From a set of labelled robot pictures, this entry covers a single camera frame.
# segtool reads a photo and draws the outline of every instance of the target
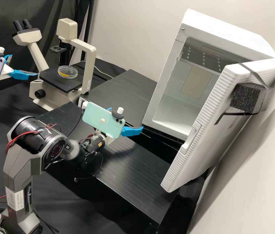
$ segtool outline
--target black cloth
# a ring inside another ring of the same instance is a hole
[[[17,45],[12,38],[12,34],[16,32],[14,20],[28,19],[33,27],[40,29],[42,39],[37,44],[45,56],[53,41],[59,17],[73,19],[77,4],[77,1],[71,0],[0,0],[0,46],[5,48],[4,54],[13,54],[10,66],[30,72],[37,71],[27,46]],[[0,90],[18,83],[20,81],[14,79],[2,80]]]

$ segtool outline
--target black backdrop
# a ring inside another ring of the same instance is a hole
[[[14,20],[28,19],[33,27],[40,29],[42,39],[38,46],[48,65],[52,67],[58,64],[59,57],[49,51],[50,46],[58,44],[55,35],[58,19],[70,18],[82,25],[88,5],[88,0],[0,0],[0,46],[5,48],[5,54],[13,54],[11,67],[37,71],[28,48],[17,45],[12,38],[16,31]],[[12,78],[2,80],[0,90],[17,83],[19,81]]]

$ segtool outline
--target black foam block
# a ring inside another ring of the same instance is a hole
[[[267,91],[259,84],[239,83],[233,91],[230,106],[247,113],[258,113]]]

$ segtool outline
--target white knob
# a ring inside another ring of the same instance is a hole
[[[0,53],[3,54],[4,53],[4,48],[3,47],[0,47]]]
[[[118,107],[117,113],[122,114],[124,112],[124,109],[122,107]]]

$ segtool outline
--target black tabletop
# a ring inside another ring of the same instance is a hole
[[[62,133],[68,134],[80,113],[80,108],[67,103],[37,119],[46,124],[57,123]],[[93,131],[92,126],[81,121],[70,138],[83,139]],[[102,167],[98,157],[89,165],[88,172],[97,174],[98,180],[160,224],[177,192],[167,193],[160,186],[170,165],[127,137],[105,146],[101,153]]]
[[[138,127],[142,126],[156,84],[130,69],[82,96],[103,108],[123,107],[126,123]]]

